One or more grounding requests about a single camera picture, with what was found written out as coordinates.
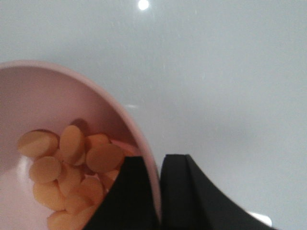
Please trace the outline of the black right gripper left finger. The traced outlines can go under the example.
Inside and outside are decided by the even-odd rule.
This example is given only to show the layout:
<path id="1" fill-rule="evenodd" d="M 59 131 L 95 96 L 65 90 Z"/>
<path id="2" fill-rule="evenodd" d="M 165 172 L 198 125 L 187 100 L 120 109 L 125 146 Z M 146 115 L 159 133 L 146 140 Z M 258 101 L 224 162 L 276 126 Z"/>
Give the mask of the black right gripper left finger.
<path id="1" fill-rule="evenodd" d="M 126 157 L 85 230 L 158 230 L 152 188 L 142 157 Z"/>

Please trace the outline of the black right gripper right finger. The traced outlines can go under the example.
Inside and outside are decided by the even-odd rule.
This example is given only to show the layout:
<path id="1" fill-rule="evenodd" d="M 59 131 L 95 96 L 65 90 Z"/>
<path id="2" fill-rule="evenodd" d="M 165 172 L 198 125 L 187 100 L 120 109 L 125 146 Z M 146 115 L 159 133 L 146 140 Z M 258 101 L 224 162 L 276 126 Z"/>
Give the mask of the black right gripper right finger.
<path id="1" fill-rule="evenodd" d="M 160 186 L 164 230 L 271 229 L 221 192 L 188 154 L 165 156 Z"/>

